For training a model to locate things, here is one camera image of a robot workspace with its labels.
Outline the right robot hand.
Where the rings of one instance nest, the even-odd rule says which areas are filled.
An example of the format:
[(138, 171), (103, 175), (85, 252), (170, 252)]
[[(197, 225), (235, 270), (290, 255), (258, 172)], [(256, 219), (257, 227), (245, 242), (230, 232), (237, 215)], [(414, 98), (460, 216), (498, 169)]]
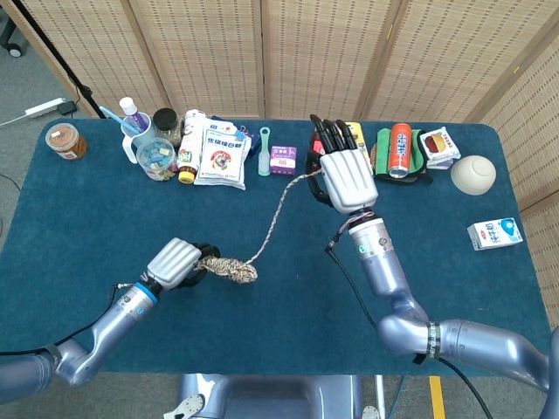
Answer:
[(368, 158), (343, 120), (309, 116), (314, 132), (305, 161), (314, 199), (344, 215), (371, 210), (378, 197)]

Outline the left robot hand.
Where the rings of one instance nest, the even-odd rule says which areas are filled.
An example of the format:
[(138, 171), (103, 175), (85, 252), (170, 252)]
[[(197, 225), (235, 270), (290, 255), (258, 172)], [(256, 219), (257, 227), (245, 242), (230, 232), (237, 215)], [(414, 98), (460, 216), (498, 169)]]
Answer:
[(193, 287), (207, 273), (198, 263), (208, 257), (219, 258), (219, 249), (212, 244), (190, 244), (177, 237), (171, 239), (148, 263), (141, 281), (157, 290)]

